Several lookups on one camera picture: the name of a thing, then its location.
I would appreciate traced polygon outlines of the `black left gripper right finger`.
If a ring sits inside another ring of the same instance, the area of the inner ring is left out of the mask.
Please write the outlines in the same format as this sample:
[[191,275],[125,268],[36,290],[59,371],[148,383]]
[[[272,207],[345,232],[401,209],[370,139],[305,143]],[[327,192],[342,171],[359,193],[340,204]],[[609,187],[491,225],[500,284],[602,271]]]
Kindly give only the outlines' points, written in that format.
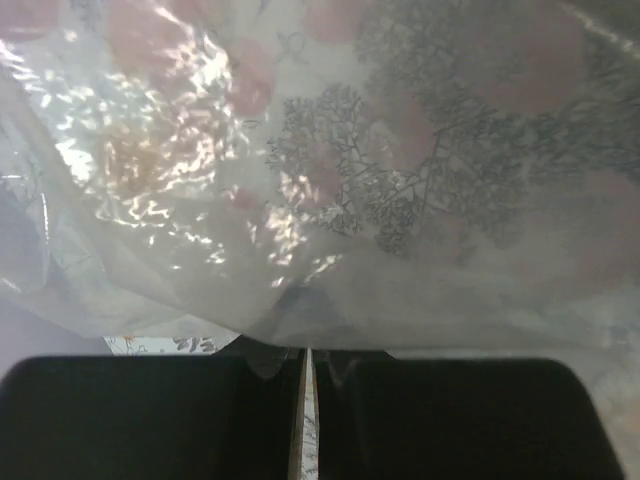
[[322,479],[621,479],[564,364],[315,351]]

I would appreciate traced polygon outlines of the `clear zip top bag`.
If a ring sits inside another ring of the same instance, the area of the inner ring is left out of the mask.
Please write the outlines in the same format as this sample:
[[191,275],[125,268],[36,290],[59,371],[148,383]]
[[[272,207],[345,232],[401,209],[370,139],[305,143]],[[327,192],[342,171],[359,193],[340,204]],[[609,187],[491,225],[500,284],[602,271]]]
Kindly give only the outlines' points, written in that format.
[[639,359],[635,1],[5,1],[1,293],[87,335]]

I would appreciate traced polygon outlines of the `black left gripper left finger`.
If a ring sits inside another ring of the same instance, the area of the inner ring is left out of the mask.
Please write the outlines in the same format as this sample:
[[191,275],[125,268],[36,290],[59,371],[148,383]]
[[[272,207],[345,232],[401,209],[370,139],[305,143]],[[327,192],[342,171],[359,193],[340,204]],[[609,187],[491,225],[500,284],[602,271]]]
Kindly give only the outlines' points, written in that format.
[[304,355],[50,356],[1,383],[5,479],[285,479]]

